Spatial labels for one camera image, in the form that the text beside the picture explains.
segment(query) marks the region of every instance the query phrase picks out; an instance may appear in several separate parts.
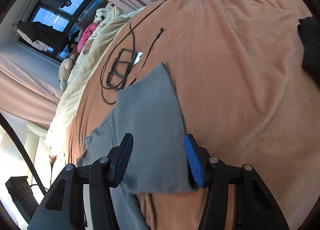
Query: orange blanket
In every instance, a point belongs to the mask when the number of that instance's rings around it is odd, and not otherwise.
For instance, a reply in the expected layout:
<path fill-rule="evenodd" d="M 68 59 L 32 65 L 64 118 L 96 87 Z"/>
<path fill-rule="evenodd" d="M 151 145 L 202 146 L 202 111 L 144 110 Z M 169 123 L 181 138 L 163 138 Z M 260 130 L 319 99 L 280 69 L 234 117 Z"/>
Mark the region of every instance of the orange blanket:
<path fill-rule="evenodd" d="M 161 2 L 134 16 L 132 27 Z M 307 16 L 302 0 L 167 0 L 134 30 L 135 49 L 143 55 L 126 84 L 163 62 L 186 133 L 227 164 L 252 164 L 290 229 L 301 225 L 320 195 L 320 91 L 301 69 L 303 46 L 297 33 L 298 19 Z M 143 67 L 160 27 L 164 32 Z M 68 161 L 81 156 L 84 138 L 114 107 L 102 99 L 100 73 L 129 31 L 128 23 L 84 90 L 68 129 Z M 103 81 L 121 48 L 132 49 L 131 35 L 111 55 Z M 124 53 L 121 60 L 130 58 Z M 124 66 L 117 70 L 123 73 Z M 114 90 L 103 94 L 109 102 L 116 100 Z M 194 230 L 205 190 L 138 199 L 152 230 Z M 228 226 L 231 221 L 229 211 Z"/>

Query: gray cloth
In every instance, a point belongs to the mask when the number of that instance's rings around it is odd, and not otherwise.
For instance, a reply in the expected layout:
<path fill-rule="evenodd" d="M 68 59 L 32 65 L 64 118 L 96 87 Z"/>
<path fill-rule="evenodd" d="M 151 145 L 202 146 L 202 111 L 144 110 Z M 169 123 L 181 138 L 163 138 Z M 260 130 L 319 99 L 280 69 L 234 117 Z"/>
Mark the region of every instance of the gray cloth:
<path fill-rule="evenodd" d="M 89 165 L 107 155 L 127 132 L 133 135 L 133 151 L 124 180 L 111 189 L 111 196 L 120 229 L 148 229 L 135 194 L 192 191 L 183 148 L 182 115 L 162 63 L 142 80 L 119 91 L 116 107 L 85 139 L 86 151 L 78 164 Z M 85 204 L 88 200 L 85 192 Z"/>

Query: plush toy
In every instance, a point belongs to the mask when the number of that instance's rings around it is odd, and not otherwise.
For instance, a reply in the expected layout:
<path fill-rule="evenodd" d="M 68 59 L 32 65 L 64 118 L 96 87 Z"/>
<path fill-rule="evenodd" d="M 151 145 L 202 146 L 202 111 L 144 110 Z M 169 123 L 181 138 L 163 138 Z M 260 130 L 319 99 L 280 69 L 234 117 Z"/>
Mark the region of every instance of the plush toy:
<path fill-rule="evenodd" d="M 76 58 L 74 54 L 72 54 L 69 58 L 66 58 L 60 65 L 59 68 L 59 81 L 60 81 L 60 89 L 65 91 L 67 88 L 67 80 L 70 76 L 71 69 L 73 68 L 73 61 Z"/>

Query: dark jacket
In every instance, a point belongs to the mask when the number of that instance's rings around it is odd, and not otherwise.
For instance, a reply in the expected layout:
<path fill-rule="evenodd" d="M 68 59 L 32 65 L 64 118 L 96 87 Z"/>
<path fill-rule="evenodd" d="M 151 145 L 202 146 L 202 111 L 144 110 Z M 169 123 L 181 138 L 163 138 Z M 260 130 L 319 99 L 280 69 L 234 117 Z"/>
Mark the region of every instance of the dark jacket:
<path fill-rule="evenodd" d="M 67 33 L 57 31 L 53 29 L 52 26 L 40 22 L 20 22 L 17 24 L 17 27 L 24 32 L 32 42 L 40 40 L 58 51 L 61 50 L 62 44 L 69 39 Z"/>

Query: wall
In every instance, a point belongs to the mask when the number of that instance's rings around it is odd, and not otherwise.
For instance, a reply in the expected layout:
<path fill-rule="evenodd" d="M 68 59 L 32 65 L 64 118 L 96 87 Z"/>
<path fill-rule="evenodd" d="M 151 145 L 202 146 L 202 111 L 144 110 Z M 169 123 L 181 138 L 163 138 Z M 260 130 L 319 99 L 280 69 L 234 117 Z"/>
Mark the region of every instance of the wall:
<path fill-rule="evenodd" d="M 0 24 L 0 56 L 5 57 L 24 70 L 59 89 L 59 63 L 40 54 L 12 37 L 23 10 L 29 0 L 17 0 Z"/>
<path fill-rule="evenodd" d="M 0 47 L 11 42 L 14 29 L 29 0 L 17 0 L 0 24 Z"/>
<path fill-rule="evenodd" d="M 1 109 L 0 109 L 0 113 L 8 121 L 12 129 L 16 132 L 17 136 L 19 137 L 20 141 L 24 144 L 27 137 L 26 130 L 27 130 L 28 121 L 21 119 L 19 117 L 16 117 L 14 115 L 8 114 L 7 112 L 4 112 Z"/>
<path fill-rule="evenodd" d="M 59 63 L 23 45 L 10 43 L 0 48 L 0 56 L 12 61 L 30 75 L 59 89 Z"/>

